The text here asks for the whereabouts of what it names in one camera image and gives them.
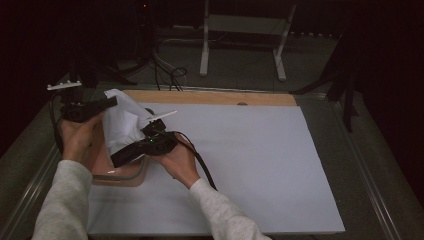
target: black object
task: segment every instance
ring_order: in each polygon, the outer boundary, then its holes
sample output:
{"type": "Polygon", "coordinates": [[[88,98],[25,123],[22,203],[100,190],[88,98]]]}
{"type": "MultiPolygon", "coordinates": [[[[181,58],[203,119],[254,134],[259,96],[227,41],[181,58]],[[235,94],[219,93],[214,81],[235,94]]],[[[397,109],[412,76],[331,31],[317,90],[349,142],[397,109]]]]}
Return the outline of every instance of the black object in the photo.
{"type": "Polygon", "coordinates": [[[177,142],[172,138],[163,135],[157,135],[155,137],[147,137],[143,140],[133,142],[118,152],[112,154],[110,157],[112,159],[113,166],[118,168],[138,159],[144,154],[150,156],[159,156],[169,153],[176,145],[177,142]]]}
{"type": "Polygon", "coordinates": [[[166,126],[160,119],[150,122],[141,129],[146,138],[133,142],[110,156],[113,166],[122,167],[144,154],[159,156],[171,152],[178,142],[173,137],[174,133],[165,132],[165,129],[166,126]]]}
{"type": "Polygon", "coordinates": [[[60,109],[64,119],[82,123],[104,110],[118,105],[116,97],[100,99],[88,103],[71,103],[60,109]]]}
{"type": "Polygon", "coordinates": [[[53,94],[49,102],[50,118],[54,130],[54,138],[56,146],[59,151],[63,153],[63,141],[58,130],[59,120],[56,121],[53,111],[53,102],[57,96],[61,96],[61,103],[63,107],[60,109],[61,118],[72,121],[83,123],[95,115],[103,112],[107,108],[116,106],[118,101],[116,97],[103,98],[94,101],[85,101],[83,98],[84,89],[81,86],[71,86],[60,89],[57,93],[53,94]]]}

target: wooden board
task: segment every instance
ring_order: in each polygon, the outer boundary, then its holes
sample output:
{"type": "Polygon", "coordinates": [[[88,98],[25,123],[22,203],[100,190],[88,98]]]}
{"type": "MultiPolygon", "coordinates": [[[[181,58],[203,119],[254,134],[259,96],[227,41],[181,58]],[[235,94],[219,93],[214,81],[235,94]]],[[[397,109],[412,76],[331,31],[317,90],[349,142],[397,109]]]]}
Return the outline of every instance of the wooden board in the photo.
{"type": "Polygon", "coordinates": [[[124,90],[123,92],[137,102],[149,103],[297,106],[296,100],[290,94],[145,90],[124,90]]]}

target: gray sleeve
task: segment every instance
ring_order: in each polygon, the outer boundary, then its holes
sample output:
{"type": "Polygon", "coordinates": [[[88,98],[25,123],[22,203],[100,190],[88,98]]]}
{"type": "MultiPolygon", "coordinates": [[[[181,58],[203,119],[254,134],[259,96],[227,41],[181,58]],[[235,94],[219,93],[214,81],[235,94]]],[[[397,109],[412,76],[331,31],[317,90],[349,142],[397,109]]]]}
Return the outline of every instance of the gray sleeve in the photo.
{"type": "Polygon", "coordinates": [[[83,165],[60,161],[37,217],[33,239],[87,239],[91,181],[92,175],[83,165]]]}
{"type": "Polygon", "coordinates": [[[270,239],[239,207],[204,179],[197,180],[190,188],[190,198],[207,219],[215,240],[270,239]]]}

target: white sheet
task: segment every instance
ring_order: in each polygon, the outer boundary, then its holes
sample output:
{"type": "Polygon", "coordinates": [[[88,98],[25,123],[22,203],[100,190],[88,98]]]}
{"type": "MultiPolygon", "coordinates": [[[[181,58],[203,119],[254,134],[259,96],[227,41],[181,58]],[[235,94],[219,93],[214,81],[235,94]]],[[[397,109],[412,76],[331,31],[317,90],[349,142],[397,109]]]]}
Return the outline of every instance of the white sheet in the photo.
{"type": "MultiPolygon", "coordinates": [[[[344,226],[299,107],[143,104],[195,144],[220,192],[264,233],[334,233],[344,226]]],[[[199,172],[204,176],[200,166],[199,172]]],[[[136,188],[92,186],[90,234],[204,235],[188,190],[157,163],[136,188]]]]}

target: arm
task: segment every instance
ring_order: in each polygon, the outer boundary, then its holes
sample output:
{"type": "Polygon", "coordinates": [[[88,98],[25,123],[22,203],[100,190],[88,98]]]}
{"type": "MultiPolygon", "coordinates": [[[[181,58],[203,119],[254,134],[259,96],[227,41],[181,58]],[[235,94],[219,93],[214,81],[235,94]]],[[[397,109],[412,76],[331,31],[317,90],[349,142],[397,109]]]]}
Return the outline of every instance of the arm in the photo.
{"type": "Polygon", "coordinates": [[[62,121],[63,159],[59,162],[35,223],[33,239],[87,239],[88,193],[92,175],[86,168],[99,114],[85,123],[62,121]]]}
{"type": "Polygon", "coordinates": [[[223,194],[215,191],[204,179],[190,188],[192,202],[208,220],[212,236],[220,239],[269,239],[258,225],[223,194]]]}
{"type": "Polygon", "coordinates": [[[33,239],[87,239],[92,175],[80,163],[60,161],[35,223],[33,239]]]}
{"type": "MultiPolygon", "coordinates": [[[[179,134],[176,137],[190,146],[179,134]]],[[[173,178],[190,189],[190,198],[207,219],[215,240],[269,239],[240,208],[200,178],[193,154],[183,145],[178,144],[166,155],[151,158],[159,161],[173,178]]]]}

